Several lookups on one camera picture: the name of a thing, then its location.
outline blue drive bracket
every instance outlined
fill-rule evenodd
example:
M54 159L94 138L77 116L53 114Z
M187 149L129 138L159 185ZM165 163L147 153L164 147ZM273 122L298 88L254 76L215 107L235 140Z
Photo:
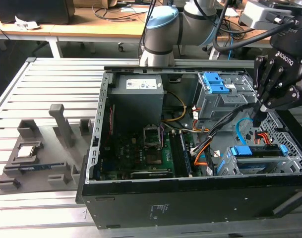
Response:
M225 87L224 81L217 73L204 73L204 83L209 87L211 94L229 94L230 91Z

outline blue cable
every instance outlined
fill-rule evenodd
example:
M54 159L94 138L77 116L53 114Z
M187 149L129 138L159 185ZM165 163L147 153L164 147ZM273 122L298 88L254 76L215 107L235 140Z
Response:
M234 41L234 39L233 39L232 34L231 34L231 41L230 41L230 45L232 45L233 41ZM229 51L228 60L230 60L231 51Z
M246 145L246 141L244 140L244 138L243 138L243 136L241 135L240 130L239 130L240 122L243 121L243 120L250 120L250 121L253 121L253 120L252 120L251 118L242 118L242 119L240 119L240 120L237 122L237 124L236 124L236 133L237 133L237 135L238 135L238 137L239 137L239 140L241 141L241 143L242 143L243 145Z

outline yellow cable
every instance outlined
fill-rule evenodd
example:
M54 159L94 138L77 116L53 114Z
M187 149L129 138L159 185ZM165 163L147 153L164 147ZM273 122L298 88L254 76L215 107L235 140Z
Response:
M168 93L173 94L182 103L183 112L182 112L182 115L179 116L178 118L165 119L165 120L162 120L162 121L176 121L176 120L182 119L185 116L185 114L186 114L186 107L187 106L185 105L185 103L175 93L172 93L172 92L168 92Z

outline black computer case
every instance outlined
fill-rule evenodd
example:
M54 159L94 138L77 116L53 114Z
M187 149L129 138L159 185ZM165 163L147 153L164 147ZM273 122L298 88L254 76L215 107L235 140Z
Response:
M0 21L15 22L15 16L23 21L36 21L57 25L69 24L75 13L72 0L2 0Z

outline motherboard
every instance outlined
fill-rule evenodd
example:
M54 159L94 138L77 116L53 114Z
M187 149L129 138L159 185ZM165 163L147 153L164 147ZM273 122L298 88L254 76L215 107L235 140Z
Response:
M160 130L160 136L158 133L147 133L146 137L143 133L111 136L103 148L100 180L188 176L192 135Z

